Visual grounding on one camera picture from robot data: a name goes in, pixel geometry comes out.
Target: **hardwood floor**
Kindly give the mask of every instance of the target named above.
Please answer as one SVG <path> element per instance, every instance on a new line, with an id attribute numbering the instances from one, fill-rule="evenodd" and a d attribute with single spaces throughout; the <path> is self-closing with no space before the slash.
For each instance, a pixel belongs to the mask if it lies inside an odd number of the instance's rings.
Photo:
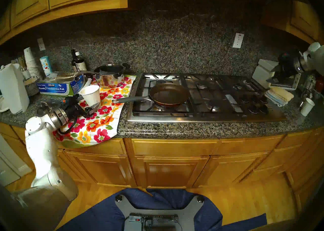
<path id="1" fill-rule="evenodd" d="M 6 186 L 9 191 L 30 187 L 35 177 L 32 172 Z M 57 226 L 85 212 L 95 204 L 120 191 L 123 187 L 110 187 L 76 182 L 78 197 L 71 203 L 63 219 Z M 227 188 L 198 188 L 190 192 L 207 196 L 221 211 L 223 225 L 245 220 L 266 213 L 268 224 L 296 217 L 293 194 L 283 175 L 266 182 L 254 182 Z"/>

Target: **stack of dish cloths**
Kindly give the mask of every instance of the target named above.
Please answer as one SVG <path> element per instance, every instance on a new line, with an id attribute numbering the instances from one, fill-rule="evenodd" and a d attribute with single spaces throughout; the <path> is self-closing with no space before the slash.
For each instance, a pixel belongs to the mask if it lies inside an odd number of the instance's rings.
<path id="1" fill-rule="evenodd" d="M 293 98 L 293 94 L 281 87 L 272 87 L 264 95 L 279 107 L 285 106 Z"/>

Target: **stack of paper cups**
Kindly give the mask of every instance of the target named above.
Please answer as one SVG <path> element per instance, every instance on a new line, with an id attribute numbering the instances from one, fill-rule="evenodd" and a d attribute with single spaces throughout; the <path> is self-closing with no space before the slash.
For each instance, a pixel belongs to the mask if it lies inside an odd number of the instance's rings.
<path id="1" fill-rule="evenodd" d="M 50 61 L 48 59 L 48 56 L 41 57 L 40 62 L 42 63 L 43 70 L 45 72 L 45 76 L 52 73 L 52 67 L 50 65 Z"/>
<path id="2" fill-rule="evenodd" d="M 41 78 L 41 73 L 37 68 L 36 60 L 33 56 L 33 53 L 31 52 L 31 48 L 28 47 L 24 49 L 24 54 L 25 54 L 26 66 L 31 76 L 37 76 L 38 78 Z"/>

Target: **white mug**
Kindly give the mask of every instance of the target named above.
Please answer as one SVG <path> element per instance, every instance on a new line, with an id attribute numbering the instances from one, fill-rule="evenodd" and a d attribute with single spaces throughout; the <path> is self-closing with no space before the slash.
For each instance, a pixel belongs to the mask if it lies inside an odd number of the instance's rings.
<path id="1" fill-rule="evenodd" d="M 314 105 L 315 105 L 315 103 L 311 99 L 306 98 L 306 101 L 304 101 L 300 113 L 303 116 L 307 116 L 307 114 L 310 112 L 310 110 L 312 110 L 312 108 L 314 107 Z"/>

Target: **gas stovetop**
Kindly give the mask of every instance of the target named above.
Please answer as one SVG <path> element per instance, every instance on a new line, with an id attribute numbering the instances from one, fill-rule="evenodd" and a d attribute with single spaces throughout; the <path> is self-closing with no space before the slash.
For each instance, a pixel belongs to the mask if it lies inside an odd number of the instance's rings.
<path id="1" fill-rule="evenodd" d="M 189 98 L 175 108 L 152 101 L 130 102 L 130 122 L 271 122 L 286 117 L 263 96 L 265 90 L 239 76 L 142 73 L 133 96 L 147 96 L 157 83 L 170 82 L 189 90 Z"/>

